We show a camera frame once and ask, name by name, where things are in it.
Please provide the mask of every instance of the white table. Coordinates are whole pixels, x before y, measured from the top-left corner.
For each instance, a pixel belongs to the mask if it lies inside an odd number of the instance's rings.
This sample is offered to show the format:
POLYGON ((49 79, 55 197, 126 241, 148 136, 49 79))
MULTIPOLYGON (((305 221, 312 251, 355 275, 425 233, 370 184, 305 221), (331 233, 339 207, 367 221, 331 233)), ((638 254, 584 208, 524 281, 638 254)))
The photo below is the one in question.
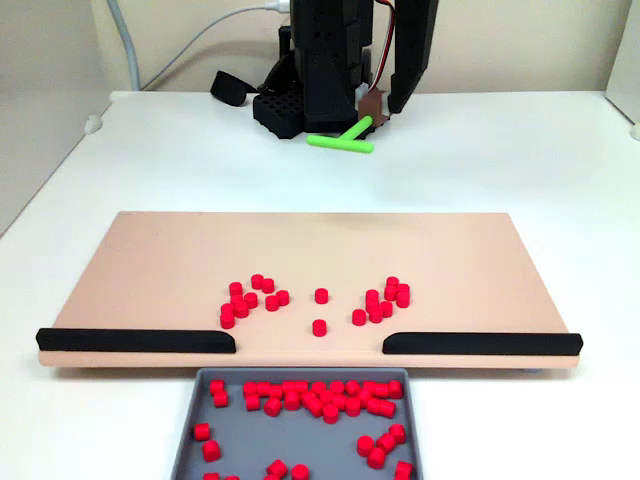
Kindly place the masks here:
POLYGON ((412 371, 425 478, 637 478, 640 143, 601 93, 416 95, 372 155, 279 141, 209 94, 113 99, 0 240, 0 478, 170 474, 195 370, 37 361, 119 210, 511 213, 581 364, 412 371))

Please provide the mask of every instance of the gray tray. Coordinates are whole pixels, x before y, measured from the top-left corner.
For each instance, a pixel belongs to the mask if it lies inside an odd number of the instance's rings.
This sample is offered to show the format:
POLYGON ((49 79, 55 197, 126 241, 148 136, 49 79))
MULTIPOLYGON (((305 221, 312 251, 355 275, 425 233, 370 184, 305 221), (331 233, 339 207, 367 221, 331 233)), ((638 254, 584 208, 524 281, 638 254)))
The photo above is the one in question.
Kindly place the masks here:
POLYGON ((399 460, 414 465, 412 478, 422 480, 420 454, 415 422, 411 408, 411 393, 407 371, 402 368, 203 368, 198 371, 182 439, 173 468, 174 480, 202 480, 205 473, 217 472, 221 478, 237 475, 240 480, 261 480, 266 467, 281 459, 289 471, 298 464, 307 465, 310 480, 392 479, 399 460), (225 381, 229 406, 215 408, 209 394, 211 380, 225 381), (284 380, 309 382, 356 380, 403 384, 404 397, 396 403, 393 419, 362 411, 357 417, 340 413, 333 425, 314 418, 304 407, 297 411, 284 408, 275 418, 263 410, 247 412, 242 394, 245 382, 268 381, 281 384, 284 380), (222 458, 206 463, 202 458, 202 442, 193 439, 193 426, 209 423, 212 439, 220 444, 222 458), (394 423, 401 423, 407 431, 407 442, 398 445, 387 456, 381 470, 367 466, 366 459, 356 452, 361 435, 374 440, 387 432, 394 423))

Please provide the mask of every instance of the wooden board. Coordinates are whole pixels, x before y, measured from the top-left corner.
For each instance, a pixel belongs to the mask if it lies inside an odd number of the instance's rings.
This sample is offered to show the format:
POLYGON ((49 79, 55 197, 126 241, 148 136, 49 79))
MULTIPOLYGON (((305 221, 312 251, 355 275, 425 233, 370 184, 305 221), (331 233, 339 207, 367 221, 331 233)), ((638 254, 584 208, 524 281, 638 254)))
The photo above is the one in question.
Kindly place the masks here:
POLYGON ((383 355, 399 331, 567 333, 507 214, 121 212, 58 316, 58 328, 219 329, 228 285, 261 273, 291 304, 260 306, 228 333, 235 354, 42 351, 43 365, 566 368, 578 356, 383 355), (395 275, 411 306, 351 324, 367 289, 395 275), (313 301, 329 290, 326 305, 313 301), (329 333, 311 334, 325 319, 329 333))

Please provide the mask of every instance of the red cable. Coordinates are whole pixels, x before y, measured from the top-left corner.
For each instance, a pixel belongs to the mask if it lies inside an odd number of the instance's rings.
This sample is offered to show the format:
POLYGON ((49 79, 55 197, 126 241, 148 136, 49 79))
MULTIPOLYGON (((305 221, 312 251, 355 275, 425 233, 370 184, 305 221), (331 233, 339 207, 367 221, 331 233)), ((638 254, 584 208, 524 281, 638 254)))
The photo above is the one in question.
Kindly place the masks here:
POLYGON ((376 72, 376 77, 369 87, 369 91, 373 90, 380 81, 380 77, 382 77, 382 71, 384 70, 384 66, 387 63, 387 57, 389 56, 389 50, 391 49, 391 39, 393 38, 393 30, 396 24, 396 10, 393 8, 393 5, 389 0, 374 0, 376 3, 380 5, 386 5, 389 7, 389 28, 387 30, 387 39, 384 45, 384 50, 382 52, 382 57, 380 57, 380 64, 378 65, 378 71, 376 72))

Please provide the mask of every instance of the cable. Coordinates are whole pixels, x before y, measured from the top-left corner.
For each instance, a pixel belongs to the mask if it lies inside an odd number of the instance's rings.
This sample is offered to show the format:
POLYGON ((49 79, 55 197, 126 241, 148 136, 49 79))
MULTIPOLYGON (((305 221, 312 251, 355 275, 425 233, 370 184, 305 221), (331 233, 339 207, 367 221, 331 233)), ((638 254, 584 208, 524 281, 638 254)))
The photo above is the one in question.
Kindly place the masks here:
POLYGON ((131 79, 131 89, 134 91, 140 90, 140 72, 138 71, 138 59, 136 57, 136 49, 133 48, 133 41, 131 35, 129 35, 129 29, 122 16, 120 5, 117 0, 107 0, 109 4, 109 10, 111 10, 111 16, 113 17, 118 32, 120 33, 120 39, 124 44, 124 49, 127 52, 127 63, 129 64, 129 77, 131 79))
POLYGON ((389 56, 389 50, 391 49, 391 39, 393 38, 393 30, 395 29, 396 24, 396 10, 393 8, 393 5, 389 0, 374 0, 376 3, 380 5, 386 5, 389 7, 389 27, 387 28, 387 37, 384 42, 384 49, 382 50, 382 54, 380 55, 380 62, 378 63, 378 69, 376 70, 376 75, 374 77, 373 83, 369 87, 369 91, 376 88, 378 82, 380 81, 380 77, 382 77, 382 71, 384 70, 384 66, 387 63, 387 57, 389 56))
POLYGON ((213 22, 211 22, 209 25, 207 25, 206 27, 204 27, 204 28, 200 31, 200 33, 198 33, 195 37, 193 37, 193 38, 189 41, 189 43, 187 43, 187 44, 182 48, 182 50, 180 50, 180 52, 178 52, 178 54, 177 54, 175 57, 173 57, 173 59, 172 59, 169 63, 167 63, 167 64, 162 68, 162 70, 160 70, 158 73, 156 73, 156 74, 155 74, 155 76, 154 76, 151 80, 149 80, 147 83, 145 83, 145 84, 144 84, 144 86, 142 87, 142 90, 145 90, 149 85, 151 85, 153 82, 155 82, 155 81, 158 79, 158 77, 160 77, 160 75, 162 75, 164 72, 166 72, 166 71, 167 71, 167 69, 168 69, 171 65, 173 65, 173 64, 175 63, 175 61, 176 61, 176 60, 178 60, 178 58, 180 58, 180 56, 181 56, 184 52, 186 52, 186 51, 187 51, 187 49, 188 49, 188 48, 193 44, 193 42, 195 42, 198 38, 200 38, 200 36, 201 36, 203 33, 205 33, 207 30, 209 30, 211 27, 213 27, 214 25, 216 25, 216 24, 220 23, 222 20, 226 20, 227 18, 232 17, 233 15, 237 15, 238 13, 243 13, 243 12, 250 12, 250 11, 252 11, 252 10, 271 10, 271 8, 268 8, 268 6, 267 6, 267 5, 262 5, 262 6, 259 6, 259 7, 257 7, 257 6, 256 6, 256 7, 245 7, 245 8, 240 8, 240 9, 238 9, 238 10, 235 10, 235 11, 233 11, 233 12, 229 12, 229 13, 227 13, 227 14, 225 14, 225 15, 221 16, 220 18, 218 18, 218 19, 214 20, 214 21, 213 21, 213 22))

